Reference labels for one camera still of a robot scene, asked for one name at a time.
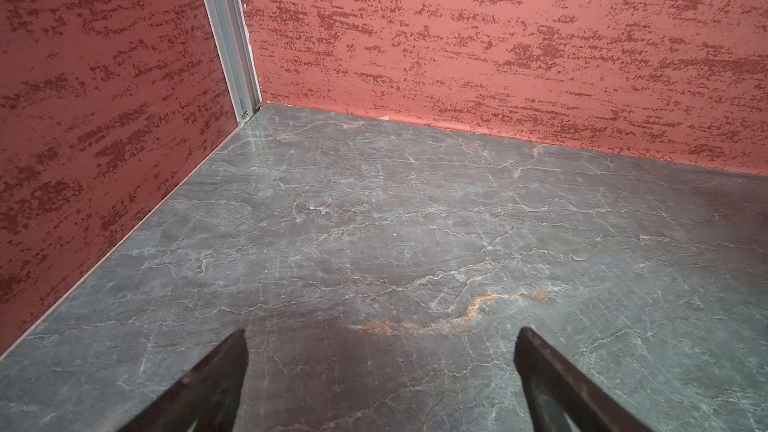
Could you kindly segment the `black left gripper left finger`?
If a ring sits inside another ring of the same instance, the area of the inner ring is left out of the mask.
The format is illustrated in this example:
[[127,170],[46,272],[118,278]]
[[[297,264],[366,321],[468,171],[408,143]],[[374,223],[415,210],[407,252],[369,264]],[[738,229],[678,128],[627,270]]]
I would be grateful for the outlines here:
[[227,336],[123,431],[231,431],[249,355],[245,330]]

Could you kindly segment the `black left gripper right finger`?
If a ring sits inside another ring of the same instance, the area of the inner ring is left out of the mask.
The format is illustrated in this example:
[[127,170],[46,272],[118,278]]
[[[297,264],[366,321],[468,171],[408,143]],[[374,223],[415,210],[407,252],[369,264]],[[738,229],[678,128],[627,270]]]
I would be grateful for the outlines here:
[[520,329],[514,363],[535,431],[648,431],[530,327]]

